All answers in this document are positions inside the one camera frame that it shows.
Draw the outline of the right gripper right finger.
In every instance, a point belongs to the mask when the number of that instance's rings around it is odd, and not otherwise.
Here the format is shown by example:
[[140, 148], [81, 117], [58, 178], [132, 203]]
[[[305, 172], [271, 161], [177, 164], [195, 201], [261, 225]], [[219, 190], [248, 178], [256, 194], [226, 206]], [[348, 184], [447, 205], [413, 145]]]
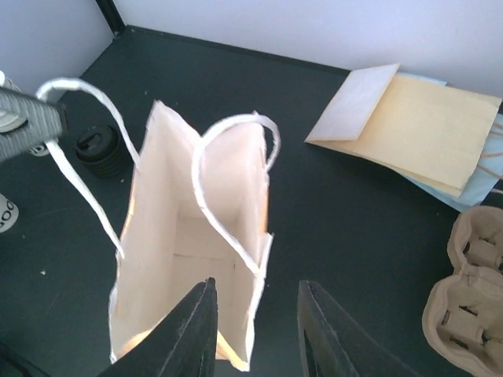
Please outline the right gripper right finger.
[[317, 282], [301, 280], [297, 298], [304, 376], [418, 376], [378, 344]]

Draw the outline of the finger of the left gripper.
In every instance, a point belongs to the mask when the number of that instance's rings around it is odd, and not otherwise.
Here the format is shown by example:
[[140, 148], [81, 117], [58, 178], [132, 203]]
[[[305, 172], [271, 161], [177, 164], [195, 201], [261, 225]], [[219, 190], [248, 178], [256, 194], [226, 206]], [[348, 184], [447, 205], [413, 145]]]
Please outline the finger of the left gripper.
[[4, 87], [1, 88], [1, 112], [21, 120], [19, 126], [1, 131], [1, 161], [57, 139], [68, 130], [63, 106]]

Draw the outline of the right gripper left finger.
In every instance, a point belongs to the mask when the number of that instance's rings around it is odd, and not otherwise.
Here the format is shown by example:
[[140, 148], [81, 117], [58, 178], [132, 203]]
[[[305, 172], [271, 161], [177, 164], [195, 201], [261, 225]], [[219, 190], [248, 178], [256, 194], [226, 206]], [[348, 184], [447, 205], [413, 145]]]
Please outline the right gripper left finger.
[[213, 376], [218, 332], [215, 279], [192, 290], [102, 376]]

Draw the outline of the brown pulp cup carrier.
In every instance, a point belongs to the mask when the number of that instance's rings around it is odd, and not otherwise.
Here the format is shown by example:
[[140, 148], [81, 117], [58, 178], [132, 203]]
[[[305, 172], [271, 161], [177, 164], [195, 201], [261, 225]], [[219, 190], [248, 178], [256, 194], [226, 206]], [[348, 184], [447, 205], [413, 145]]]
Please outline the brown pulp cup carrier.
[[422, 316], [428, 344], [474, 376], [502, 374], [502, 210], [462, 212], [446, 248], [453, 274], [431, 289]]

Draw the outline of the orange paper bag white handles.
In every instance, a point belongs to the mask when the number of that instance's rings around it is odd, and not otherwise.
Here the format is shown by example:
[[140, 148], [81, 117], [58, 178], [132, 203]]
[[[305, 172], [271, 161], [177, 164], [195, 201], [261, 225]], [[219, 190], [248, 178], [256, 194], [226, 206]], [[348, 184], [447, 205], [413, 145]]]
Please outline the orange paper bag white handles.
[[129, 353], [199, 282], [215, 279], [215, 360], [247, 372], [255, 316], [273, 236], [267, 230], [270, 169], [281, 148], [277, 124], [257, 112], [222, 119], [203, 134], [156, 101], [134, 162], [121, 232], [56, 141], [47, 148], [116, 247], [109, 294], [111, 365]]

